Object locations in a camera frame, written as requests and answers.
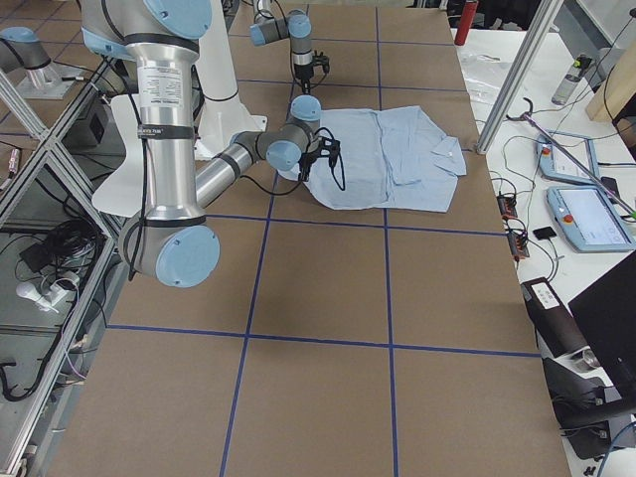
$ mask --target light blue joint cap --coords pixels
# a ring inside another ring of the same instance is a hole
[[[267,148],[265,157],[271,167],[279,171],[289,171],[298,164],[302,152],[291,141],[280,140],[272,142]]]
[[[27,27],[9,27],[0,32],[0,37],[16,43],[38,43],[40,39]]]
[[[260,30],[260,25],[249,26],[249,37],[255,47],[262,47],[265,44],[265,37]]]
[[[83,34],[83,43],[92,52],[95,52],[98,55],[118,58],[120,60],[135,61],[123,45],[108,40],[100,35],[96,35],[84,27],[81,28],[81,33]]]
[[[152,16],[178,37],[199,40],[212,24],[210,0],[143,0]]]
[[[302,94],[291,101],[289,112],[301,121],[318,121],[322,114],[320,101],[311,94]]]
[[[155,272],[164,285],[189,288],[208,278],[221,256],[217,236],[206,226],[175,233],[163,246]]]
[[[289,17],[287,29],[289,36],[294,38],[305,38],[311,35],[311,21],[303,14],[291,15]]]

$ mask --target red bottle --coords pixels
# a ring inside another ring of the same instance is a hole
[[[457,35],[455,35],[455,45],[462,46],[466,43],[466,37],[468,36],[468,30],[473,25],[475,19],[475,13],[477,12],[477,0],[466,0],[464,3],[464,9],[461,12],[461,20],[459,21],[459,27],[457,27]]]

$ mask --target white wall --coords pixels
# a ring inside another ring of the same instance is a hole
[[[629,11],[636,8],[636,0],[577,0],[580,7],[611,43],[631,18]],[[636,40],[636,19],[616,42],[618,48],[627,48]]]

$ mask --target computer monitor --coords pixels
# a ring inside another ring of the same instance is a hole
[[[586,379],[545,359],[544,370],[556,418],[576,455],[594,457],[636,413],[636,252],[569,302],[574,322],[614,384]],[[634,434],[623,434],[617,447],[634,447]]]
[[[635,287],[633,252],[569,302],[576,325],[624,399],[636,397]]]

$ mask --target white cable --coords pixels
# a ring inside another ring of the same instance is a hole
[[[70,283],[73,286],[73,288],[76,290],[76,302],[80,301],[80,289],[78,288],[78,285],[74,281],[72,281],[70,278],[65,278],[65,277],[58,278],[56,281],[53,282],[52,285],[60,281],[67,281],[68,283]],[[64,342],[64,331],[61,331],[61,334],[62,336],[60,341]],[[64,355],[67,357],[67,362],[69,363],[71,370],[73,370],[73,374],[76,375],[78,378],[85,380],[86,376],[80,373],[74,366],[73,361],[71,361],[71,355],[69,355],[69,350],[67,350],[66,346],[64,347]]]

